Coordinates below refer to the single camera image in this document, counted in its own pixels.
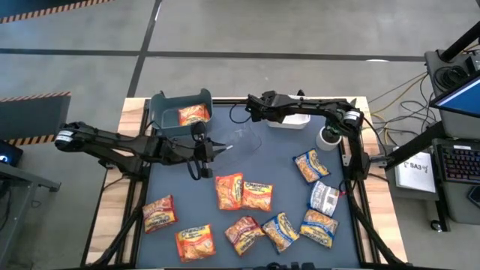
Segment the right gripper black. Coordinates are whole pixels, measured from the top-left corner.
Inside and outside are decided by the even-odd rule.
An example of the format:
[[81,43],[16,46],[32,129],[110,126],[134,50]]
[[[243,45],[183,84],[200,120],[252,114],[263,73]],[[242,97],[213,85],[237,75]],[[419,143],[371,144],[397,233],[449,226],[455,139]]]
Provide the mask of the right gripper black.
[[276,91],[266,91],[262,93],[261,98],[249,94],[245,110],[250,113],[252,122],[268,120],[281,124],[287,116],[290,104],[291,98],[288,95],[278,94]]

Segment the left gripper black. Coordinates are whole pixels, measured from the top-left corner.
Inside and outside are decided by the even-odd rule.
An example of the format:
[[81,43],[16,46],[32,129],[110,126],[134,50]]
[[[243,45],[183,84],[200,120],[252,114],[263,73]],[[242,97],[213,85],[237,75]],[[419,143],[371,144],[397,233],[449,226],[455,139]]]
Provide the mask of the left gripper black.
[[197,121],[190,126],[189,136],[175,138],[176,163],[197,160],[203,163],[211,163],[215,155],[219,155],[231,149],[233,145],[215,142],[208,137],[207,127],[204,121]]

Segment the orange chicken ramen noodle pack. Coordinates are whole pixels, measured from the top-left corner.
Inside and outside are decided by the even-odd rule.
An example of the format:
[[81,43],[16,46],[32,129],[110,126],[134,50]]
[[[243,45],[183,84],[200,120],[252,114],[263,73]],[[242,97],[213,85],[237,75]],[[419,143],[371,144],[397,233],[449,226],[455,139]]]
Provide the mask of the orange chicken ramen noodle pack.
[[220,210],[234,211],[242,207],[243,174],[216,176],[214,180]]
[[246,209],[270,212],[273,187],[272,184],[245,181],[242,188],[241,206]]
[[188,106],[178,111],[178,123],[181,126],[192,125],[195,122],[207,122],[210,114],[204,103]]
[[183,263],[216,254],[211,224],[184,229],[175,234],[175,243]]

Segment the blue soy sauce ramen pack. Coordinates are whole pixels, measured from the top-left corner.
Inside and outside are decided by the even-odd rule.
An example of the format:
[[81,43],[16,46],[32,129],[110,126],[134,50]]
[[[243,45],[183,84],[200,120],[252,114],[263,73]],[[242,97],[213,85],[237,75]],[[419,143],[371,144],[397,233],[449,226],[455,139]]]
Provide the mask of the blue soy sauce ramen pack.
[[299,238],[299,233],[284,212],[270,218],[261,227],[279,254]]
[[300,226],[300,234],[331,248],[339,222],[313,209],[308,209]]
[[315,148],[310,149],[298,156],[292,158],[303,179],[308,183],[314,183],[320,179],[329,176],[328,169],[320,163],[318,153]]

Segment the clear plastic bin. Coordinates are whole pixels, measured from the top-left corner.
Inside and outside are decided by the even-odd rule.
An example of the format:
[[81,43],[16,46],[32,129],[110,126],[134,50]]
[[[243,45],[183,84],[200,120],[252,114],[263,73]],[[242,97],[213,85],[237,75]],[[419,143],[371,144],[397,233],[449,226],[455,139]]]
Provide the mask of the clear plastic bin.
[[215,149],[224,149],[208,166],[214,171],[224,170],[227,167],[240,164],[254,155],[254,152],[262,145],[261,138],[252,130],[249,124],[234,124],[229,127],[215,128],[209,137],[225,146],[217,146]]

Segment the white plastic bin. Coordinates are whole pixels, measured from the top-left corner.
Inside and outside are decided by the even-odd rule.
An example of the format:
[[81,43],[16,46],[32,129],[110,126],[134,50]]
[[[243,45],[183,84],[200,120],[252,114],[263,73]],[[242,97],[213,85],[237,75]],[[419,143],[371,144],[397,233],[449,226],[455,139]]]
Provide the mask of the white plastic bin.
[[[300,96],[300,95],[292,95],[292,94],[277,94],[276,97],[274,97],[274,100],[272,101],[272,105],[279,105],[284,102],[281,102],[282,97],[280,96],[285,96],[288,97],[289,99],[299,101],[300,98],[305,98],[305,96]],[[284,112],[281,113],[283,117],[282,122],[278,121],[270,121],[266,120],[267,125],[270,128],[284,128],[284,129],[293,129],[293,130],[301,130],[306,127],[306,125],[310,122],[311,116],[307,114],[290,114],[287,115]]]

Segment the blue-grey table mat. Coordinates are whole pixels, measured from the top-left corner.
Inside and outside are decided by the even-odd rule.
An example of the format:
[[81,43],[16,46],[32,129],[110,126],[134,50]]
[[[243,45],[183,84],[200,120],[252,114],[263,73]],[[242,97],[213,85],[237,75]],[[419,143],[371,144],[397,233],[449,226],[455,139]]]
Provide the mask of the blue-grey table mat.
[[[216,176],[242,173],[247,182],[273,185],[271,211],[220,210],[213,179],[193,180],[184,163],[175,166],[155,163],[151,167],[146,201],[152,203],[172,194],[178,222],[158,231],[142,234],[137,268],[254,268],[269,263],[290,266],[293,262],[313,263],[319,269],[359,266],[356,237],[345,196],[338,200],[334,211],[334,219],[339,222],[339,227],[331,248],[301,236],[284,252],[277,253],[269,238],[262,237],[255,241],[245,255],[239,256],[236,253],[224,232],[245,215],[250,215],[262,224],[284,212],[295,229],[300,227],[308,210],[311,186],[303,179],[293,157],[315,148],[316,135],[325,121],[321,116],[314,116],[305,128],[290,130],[269,127],[266,121],[253,123],[247,121],[247,117],[248,114],[242,106],[232,108],[220,105],[214,108],[208,135],[215,128],[248,124],[261,138],[262,145],[246,161],[220,171],[213,170],[213,173]],[[211,224],[216,254],[205,259],[182,262],[177,251],[175,234],[206,224]]]

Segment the grey-blue plastic bin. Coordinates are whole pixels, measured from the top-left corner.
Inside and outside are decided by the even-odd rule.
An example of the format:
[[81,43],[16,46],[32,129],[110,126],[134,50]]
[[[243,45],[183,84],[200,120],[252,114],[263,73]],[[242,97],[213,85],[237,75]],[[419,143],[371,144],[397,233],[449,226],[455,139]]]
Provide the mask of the grey-blue plastic bin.
[[180,125],[179,110],[194,105],[205,104],[208,114],[212,112],[212,95],[209,90],[202,88],[199,94],[178,97],[166,97],[160,91],[155,94],[149,104],[149,121],[157,130],[158,136],[178,137],[191,134],[189,126]]

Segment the black stand beam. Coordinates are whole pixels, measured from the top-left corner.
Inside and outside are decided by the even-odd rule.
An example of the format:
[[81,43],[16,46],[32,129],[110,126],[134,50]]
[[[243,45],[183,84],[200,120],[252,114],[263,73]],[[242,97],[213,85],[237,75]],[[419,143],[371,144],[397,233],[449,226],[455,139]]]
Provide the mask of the black stand beam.
[[480,38],[480,21],[478,21],[472,28],[459,37],[448,49],[443,51],[439,58],[443,62],[450,62],[454,57],[460,54],[467,48],[475,39]]
[[416,155],[417,153],[422,152],[426,148],[432,146],[433,140],[445,139],[446,137],[447,136],[442,121],[431,125],[426,131],[422,132],[405,145],[402,145],[389,153],[386,156],[387,164],[385,170],[395,168],[397,165],[408,160],[413,155]]

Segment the white SA3 sign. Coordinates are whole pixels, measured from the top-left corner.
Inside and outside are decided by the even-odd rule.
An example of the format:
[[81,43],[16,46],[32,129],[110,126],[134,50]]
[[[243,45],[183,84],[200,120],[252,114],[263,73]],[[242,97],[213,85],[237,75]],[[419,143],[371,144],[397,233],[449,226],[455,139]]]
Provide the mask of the white SA3 sign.
[[395,184],[398,188],[435,193],[431,155],[419,152],[394,168]]

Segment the dark hazard-striped floor mat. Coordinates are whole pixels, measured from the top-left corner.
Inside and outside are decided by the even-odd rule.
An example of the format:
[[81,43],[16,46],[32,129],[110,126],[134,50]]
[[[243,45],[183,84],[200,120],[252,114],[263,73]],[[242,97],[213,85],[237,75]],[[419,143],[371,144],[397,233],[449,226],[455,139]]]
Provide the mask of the dark hazard-striped floor mat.
[[29,20],[114,0],[0,0],[0,24]]
[[0,97],[0,140],[13,146],[53,142],[70,102],[70,91]]

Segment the grey side desk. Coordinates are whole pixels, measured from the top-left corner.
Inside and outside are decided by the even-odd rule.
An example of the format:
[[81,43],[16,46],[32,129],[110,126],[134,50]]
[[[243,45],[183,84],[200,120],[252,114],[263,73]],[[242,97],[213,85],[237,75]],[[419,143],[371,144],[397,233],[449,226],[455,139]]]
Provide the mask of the grey side desk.
[[37,188],[58,192],[61,184],[0,163],[0,270],[5,269]]

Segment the grey equipment cart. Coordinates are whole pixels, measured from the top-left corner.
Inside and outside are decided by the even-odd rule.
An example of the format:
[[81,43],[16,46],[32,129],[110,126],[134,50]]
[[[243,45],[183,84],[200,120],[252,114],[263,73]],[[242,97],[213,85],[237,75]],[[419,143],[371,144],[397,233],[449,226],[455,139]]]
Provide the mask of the grey equipment cart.
[[[462,67],[464,70],[467,68],[464,63],[467,58],[465,55],[459,55],[450,62],[442,61],[437,51],[427,51],[424,57],[435,97],[446,92],[436,81],[440,78],[441,72],[455,65]],[[461,145],[480,143],[480,118],[444,110],[441,110],[439,115],[447,137],[445,139],[434,139],[435,143],[460,143]],[[442,190],[439,196],[444,204],[442,209],[448,213],[449,218],[459,224],[480,226],[480,208],[467,198],[474,185],[444,181],[440,168],[438,169],[438,176],[440,177],[439,187]]]

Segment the blue-screen monitor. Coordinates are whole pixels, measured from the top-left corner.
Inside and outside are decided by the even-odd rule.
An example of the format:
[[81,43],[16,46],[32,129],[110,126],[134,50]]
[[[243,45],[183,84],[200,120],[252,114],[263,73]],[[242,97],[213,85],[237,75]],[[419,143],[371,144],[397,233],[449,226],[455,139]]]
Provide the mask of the blue-screen monitor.
[[439,110],[480,118],[480,70],[430,102]]

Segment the black device blue light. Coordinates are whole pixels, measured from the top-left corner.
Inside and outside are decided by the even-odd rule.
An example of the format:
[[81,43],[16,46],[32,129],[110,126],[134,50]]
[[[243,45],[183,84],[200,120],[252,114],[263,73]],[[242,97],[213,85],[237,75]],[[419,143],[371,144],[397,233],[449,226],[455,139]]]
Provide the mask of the black device blue light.
[[0,140],[0,163],[17,167],[23,155],[23,150]]

